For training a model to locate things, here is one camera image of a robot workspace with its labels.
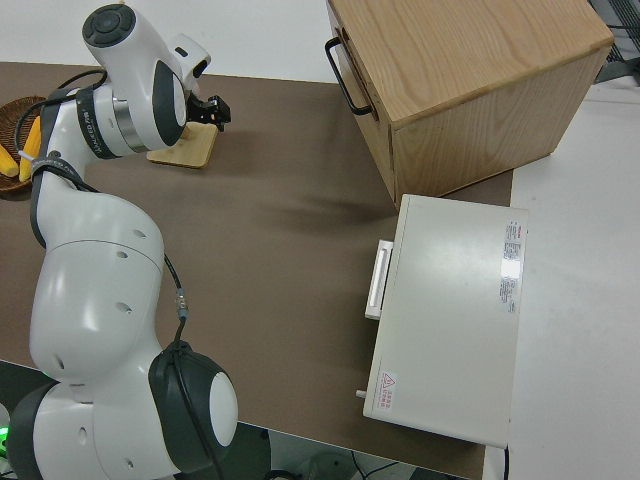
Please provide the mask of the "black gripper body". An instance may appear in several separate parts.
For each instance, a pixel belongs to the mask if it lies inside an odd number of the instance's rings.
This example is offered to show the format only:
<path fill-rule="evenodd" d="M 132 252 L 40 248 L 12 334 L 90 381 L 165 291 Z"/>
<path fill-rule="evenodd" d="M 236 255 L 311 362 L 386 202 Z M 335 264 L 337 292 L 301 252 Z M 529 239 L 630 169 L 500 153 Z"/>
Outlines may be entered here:
<path fill-rule="evenodd" d="M 209 103 L 209 99 L 202 100 L 191 93 L 187 99 L 187 121 L 201 124 L 215 122 L 216 108 Z"/>

